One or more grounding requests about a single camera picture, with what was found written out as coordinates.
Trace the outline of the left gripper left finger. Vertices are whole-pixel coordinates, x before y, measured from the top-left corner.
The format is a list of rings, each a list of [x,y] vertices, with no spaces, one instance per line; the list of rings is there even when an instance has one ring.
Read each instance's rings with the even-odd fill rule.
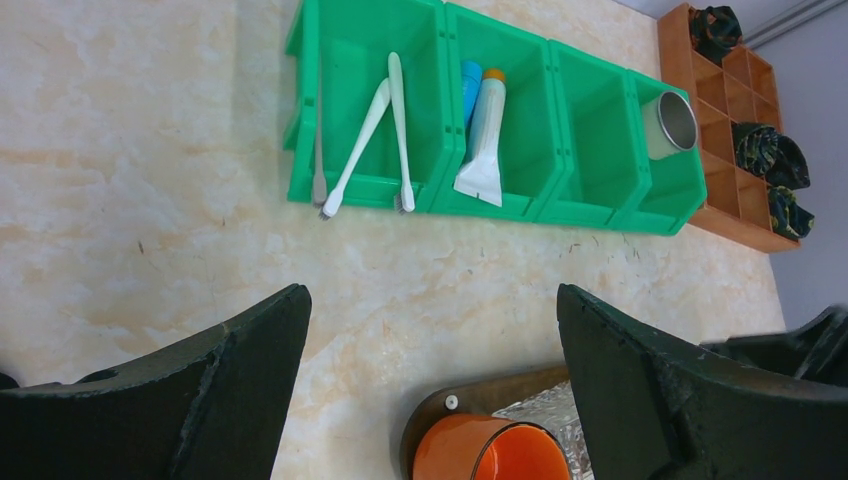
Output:
[[[233,318],[70,384],[1,393],[5,479],[267,479],[312,298],[292,284]]]

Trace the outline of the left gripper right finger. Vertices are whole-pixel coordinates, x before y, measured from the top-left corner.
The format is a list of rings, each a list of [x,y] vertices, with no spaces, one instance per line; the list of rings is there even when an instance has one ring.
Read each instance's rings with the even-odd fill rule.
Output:
[[[847,385],[689,343],[563,284],[557,319],[599,479],[843,479]]]

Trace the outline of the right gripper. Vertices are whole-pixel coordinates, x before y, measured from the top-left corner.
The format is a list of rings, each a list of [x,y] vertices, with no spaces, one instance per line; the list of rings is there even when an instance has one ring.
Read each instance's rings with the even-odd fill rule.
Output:
[[[847,385],[847,306],[834,304],[783,333],[731,337],[701,347],[745,365],[817,383]]]

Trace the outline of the clear glass cup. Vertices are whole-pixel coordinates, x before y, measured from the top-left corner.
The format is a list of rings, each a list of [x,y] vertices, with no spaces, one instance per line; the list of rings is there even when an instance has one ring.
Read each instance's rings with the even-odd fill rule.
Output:
[[[538,424],[562,447],[572,479],[594,479],[570,381],[496,410],[493,416]]]

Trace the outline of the orange mug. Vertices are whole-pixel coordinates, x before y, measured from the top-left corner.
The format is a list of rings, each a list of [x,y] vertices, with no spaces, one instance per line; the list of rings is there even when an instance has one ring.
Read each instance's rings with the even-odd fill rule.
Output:
[[[543,427],[486,415],[453,414],[416,449],[414,479],[569,479],[566,456]]]

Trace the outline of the steel cup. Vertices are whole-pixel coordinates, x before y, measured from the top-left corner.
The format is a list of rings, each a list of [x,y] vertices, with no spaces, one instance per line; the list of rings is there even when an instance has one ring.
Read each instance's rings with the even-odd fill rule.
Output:
[[[660,161],[697,146],[697,119],[680,93],[663,91],[641,106],[641,115],[650,160]]]

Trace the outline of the white toothpaste tube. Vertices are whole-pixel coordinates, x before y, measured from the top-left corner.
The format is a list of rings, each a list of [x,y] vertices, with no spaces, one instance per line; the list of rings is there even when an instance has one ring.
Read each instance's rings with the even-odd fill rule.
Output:
[[[498,68],[486,69],[469,127],[467,161],[453,185],[459,193],[498,208],[503,205],[498,151],[505,101],[505,74]]]

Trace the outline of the green divided plastic bin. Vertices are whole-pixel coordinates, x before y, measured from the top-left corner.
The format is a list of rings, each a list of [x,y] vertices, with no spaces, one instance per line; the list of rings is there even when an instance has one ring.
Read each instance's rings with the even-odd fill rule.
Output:
[[[672,236],[707,195],[699,154],[655,153],[687,96],[442,1],[304,1],[288,198]]]

